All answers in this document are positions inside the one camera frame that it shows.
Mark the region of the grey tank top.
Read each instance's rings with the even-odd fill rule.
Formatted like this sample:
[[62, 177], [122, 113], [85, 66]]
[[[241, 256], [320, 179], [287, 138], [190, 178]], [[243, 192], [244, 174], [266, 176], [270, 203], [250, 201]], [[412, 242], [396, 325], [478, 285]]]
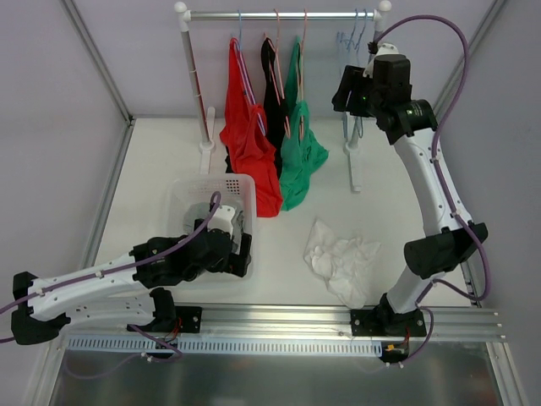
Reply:
[[[241, 243], [241, 236], [244, 231], [244, 226], [243, 226], [244, 212], [243, 212], [243, 209], [237, 204], [223, 204], [223, 205], [233, 206], [236, 208], [236, 211], [237, 211], [237, 214], [233, 220], [233, 226], [234, 226], [233, 234], [230, 235], [230, 237], [232, 240], [233, 251], [238, 252], [239, 246]], [[198, 203], [198, 204], [191, 205], [191, 207], [189, 207], [187, 213], [183, 217], [183, 231], [185, 233], [192, 233], [194, 229], [196, 228], [195, 221], [204, 220], [208, 216], [208, 213], [209, 213], [209, 208], [206, 203]]]

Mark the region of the light blue hanger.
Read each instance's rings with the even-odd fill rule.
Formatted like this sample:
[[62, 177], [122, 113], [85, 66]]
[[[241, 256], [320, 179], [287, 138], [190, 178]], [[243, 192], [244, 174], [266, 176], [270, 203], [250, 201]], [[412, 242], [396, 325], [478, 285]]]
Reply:
[[337, 31], [336, 33], [336, 51], [338, 57], [339, 75], [342, 76], [345, 67], [348, 64], [359, 64], [359, 47], [360, 41], [363, 39], [363, 34], [366, 29], [367, 18], [360, 18], [359, 11], [356, 8], [355, 18], [351, 32], [348, 34], [345, 31]]
[[[354, 27], [347, 42], [347, 61], [350, 65], [353, 65], [353, 63], [356, 63], [357, 65], [360, 64], [359, 53], [360, 53], [361, 41], [363, 39], [364, 32], [366, 31], [366, 27], [368, 25], [368, 10], [365, 8], [363, 10], [363, 26], [362, 26], [362, 29], [358, 31], [358, 11], [355, 10], [355, 13], [356, 13], [356, 19], [355, 19]], [[358, 147], [358, 142], [362, 136], [362, 133], [363, 133], [362, 119], [359, 117], [354, 117], [352, 135], [351, 135], [350, 140], [348, 141], [348, 146], [350, 148], [354, 149]]]

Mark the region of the pink hanger of green top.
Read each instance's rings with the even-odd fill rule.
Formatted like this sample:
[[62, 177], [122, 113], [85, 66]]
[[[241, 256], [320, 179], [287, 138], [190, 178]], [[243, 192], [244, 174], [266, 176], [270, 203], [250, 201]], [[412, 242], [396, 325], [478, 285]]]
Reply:
[[292, 117], [296, 106], [304, 101], [303, 80], [303, 49], [307, 30], [308, 14], [303, 13], [303, 36], [296, 36], [292, 46], [285, 96], [288, 105], [289, 118]]

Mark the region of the green tank top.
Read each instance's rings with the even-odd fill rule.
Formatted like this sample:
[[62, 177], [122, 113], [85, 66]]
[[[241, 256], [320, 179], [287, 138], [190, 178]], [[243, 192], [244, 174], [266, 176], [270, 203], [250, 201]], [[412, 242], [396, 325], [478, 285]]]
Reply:
[[301, 45], [302, 39], [297, 37], [293, 43], [284, 89], [291, 133], [283, 139], [281, 145], [282, 170], [279, 184], [283, 211], [290, 211], [303, 202], [309, 192], [311, 176], [329, 157], [328, 150], [319, 143], [310, 128], [309, 106], [301, 97]]

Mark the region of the white tank top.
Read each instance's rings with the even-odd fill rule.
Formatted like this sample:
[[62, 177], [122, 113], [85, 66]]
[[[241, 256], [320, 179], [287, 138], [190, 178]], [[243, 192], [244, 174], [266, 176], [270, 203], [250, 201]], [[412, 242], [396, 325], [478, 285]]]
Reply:
[[338, 237], [321, 219], [314, 220], [303, 258], [326, 289], [350, 309], [364, 307], [369, 300], [374, 264], [381, 243], [361, 233], [350, 239]]

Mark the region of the red tank top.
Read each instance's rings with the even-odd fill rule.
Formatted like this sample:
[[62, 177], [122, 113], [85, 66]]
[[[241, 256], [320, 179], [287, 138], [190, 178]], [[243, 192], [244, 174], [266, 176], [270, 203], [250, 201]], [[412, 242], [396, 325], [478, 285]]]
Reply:
[[[229, 101], [240, 101], [240, 96], [226, 93]], [[233, 124], [226, 125], [220, 139], [227, 150], [227, 167], [232, 173], [249, 175], [255, 185], [258, 217], [275, 217], [279, 214], [282, 197], [275, 166], [275, 147], [260, 132], [257, 112], [267, 120], [262, 105], [248, 107], [247, 112], [235, 114]]]

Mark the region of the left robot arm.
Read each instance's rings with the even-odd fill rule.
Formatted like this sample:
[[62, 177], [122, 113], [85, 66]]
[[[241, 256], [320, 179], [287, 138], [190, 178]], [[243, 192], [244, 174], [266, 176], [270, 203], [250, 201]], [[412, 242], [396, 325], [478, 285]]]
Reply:
[[252, 236], [203, 228], [179, 237], [154, 237], [105, 265], [74, 275], [41, 279], [14, 276], [16, 307], [11, 332], [19, 345], [45, 343], [66, 326], [118, 324], [144, 332], [169, 332], [178, 323], [171, 288], [205, 273], [246, 277]]

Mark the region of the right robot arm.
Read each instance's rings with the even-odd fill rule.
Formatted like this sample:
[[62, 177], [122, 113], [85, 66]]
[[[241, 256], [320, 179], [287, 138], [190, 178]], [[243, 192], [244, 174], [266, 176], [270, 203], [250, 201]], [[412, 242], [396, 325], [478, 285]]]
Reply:
[[418, 303], [488, 237], [486, 225], [472, 219], [451, 182], [433, 108], [412, 98], [410, 72], [401, 54], [377, 56], [367, 68], [347, 65], [332, 98], [337, 112], [375, 119], [407, 170], [423, 218], [424, 237], [405, 244], [406, 267], [398, 281], [359, 320], [370, 335], [422, 337]]

